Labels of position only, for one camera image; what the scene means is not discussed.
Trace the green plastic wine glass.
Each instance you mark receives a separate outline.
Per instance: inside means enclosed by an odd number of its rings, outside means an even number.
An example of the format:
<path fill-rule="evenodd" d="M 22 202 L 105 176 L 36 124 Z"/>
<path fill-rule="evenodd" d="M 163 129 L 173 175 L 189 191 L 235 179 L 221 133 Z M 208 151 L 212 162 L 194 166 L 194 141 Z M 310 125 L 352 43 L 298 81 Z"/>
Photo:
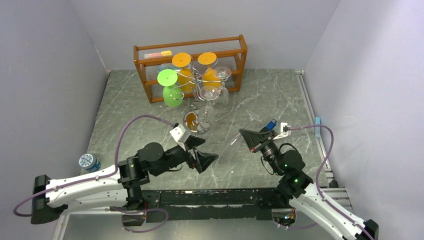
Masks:
<path fill-rule="evenodd" d="M 157 75 L 158 83 L 163 86 L 163 101 L 168 107 L 177 107 L 183 102 L 184 94 L 177 86 L 178 74 L 172 69 L 164 69 Z"/>

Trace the orange plastic cup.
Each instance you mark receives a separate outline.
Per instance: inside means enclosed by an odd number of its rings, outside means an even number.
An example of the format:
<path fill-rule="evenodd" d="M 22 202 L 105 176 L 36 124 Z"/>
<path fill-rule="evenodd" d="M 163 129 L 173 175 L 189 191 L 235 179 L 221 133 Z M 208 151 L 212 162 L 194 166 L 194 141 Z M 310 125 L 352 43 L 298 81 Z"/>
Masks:
<path fill-rule="evenodd" d="M 177 73 L 177 82 L 184 93 L 190 93 L 192 91 L 192 84 L 190 83 L 189 77 L 192 77 L 193 75 L 191 69 L 188 67 L 191 60 L 192 57 L 186 52 L 177 53 L 172 58 L 172 64 L 175 67 L 180 68 Z"/>

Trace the clear wine glass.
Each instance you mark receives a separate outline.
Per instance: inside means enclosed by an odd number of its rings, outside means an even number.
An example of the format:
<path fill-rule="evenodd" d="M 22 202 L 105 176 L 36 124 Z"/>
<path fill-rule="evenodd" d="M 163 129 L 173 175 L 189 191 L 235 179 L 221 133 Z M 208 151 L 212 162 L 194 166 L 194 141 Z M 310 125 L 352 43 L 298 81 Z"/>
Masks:
<path fill-rule="evenodd" d="M 225 82 L 230 78 L 232 72 L 225 66 L 218 66 L 212 70 L 214 76 L 219 80 L 219 87 L 217 87 L 219 96 L 213 103 L 226 105 L 229 101 L 229 90 L 226 88 Z"/>

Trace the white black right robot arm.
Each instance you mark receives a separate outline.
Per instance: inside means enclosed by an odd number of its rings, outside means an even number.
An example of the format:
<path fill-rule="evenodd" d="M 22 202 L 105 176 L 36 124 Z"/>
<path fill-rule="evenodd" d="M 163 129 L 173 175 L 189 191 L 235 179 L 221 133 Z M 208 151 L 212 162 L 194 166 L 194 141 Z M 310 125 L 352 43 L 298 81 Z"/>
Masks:
<path fill-rule="evenodd" d="M 252 153 L 260 152 L 275 175 L 281 177 L 274 189 L 275 202 L 280 207 L 292 207 L 303 212 L 336 240 L 376 240 L 379 225 L 364 220 L 346 210 L 327 195 L 304 171 L 305 163 L 299 151 L 286 152 L 274 142 L 274 130 L 263 132 L 240 129 L 239 133 Z"/>

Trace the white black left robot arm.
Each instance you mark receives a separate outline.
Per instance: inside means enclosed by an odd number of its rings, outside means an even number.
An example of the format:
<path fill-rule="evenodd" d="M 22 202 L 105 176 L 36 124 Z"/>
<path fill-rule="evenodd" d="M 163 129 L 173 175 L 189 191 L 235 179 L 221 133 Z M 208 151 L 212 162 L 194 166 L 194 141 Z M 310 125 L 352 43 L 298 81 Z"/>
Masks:
<path fill-rule="evenodd" d="M 46 224 L 62 214 L 99 207 L 137 210 L 143 203 L 141 186 L 150 182 L 150 176 L 157 177 L 182 164 L 201 174 L 217 160 L 218 154 L 197 149 L 204 143 L 205 139 L 192 135 L 168 150 L 151 142 L 117 165 L 96 172 L 62 179 L 37 176 L 30 222 Z"/>

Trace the yellow plastic wine glass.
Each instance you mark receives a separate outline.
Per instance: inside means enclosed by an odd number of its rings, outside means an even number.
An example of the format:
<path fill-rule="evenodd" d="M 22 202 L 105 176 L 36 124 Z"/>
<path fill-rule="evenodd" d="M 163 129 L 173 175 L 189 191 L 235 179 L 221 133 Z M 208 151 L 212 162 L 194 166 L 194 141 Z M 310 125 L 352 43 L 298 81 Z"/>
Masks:
<path fill-rule="evenodd" d="M 206 66 L 206 71 L 202 75 L 203 85 L 219 89 L 221 80 L 216 77 L 216 71 L 214 70 L 217 55 L 214 52 L 204 52 L 199 55 L 197 62 L 200 65 Z"/>

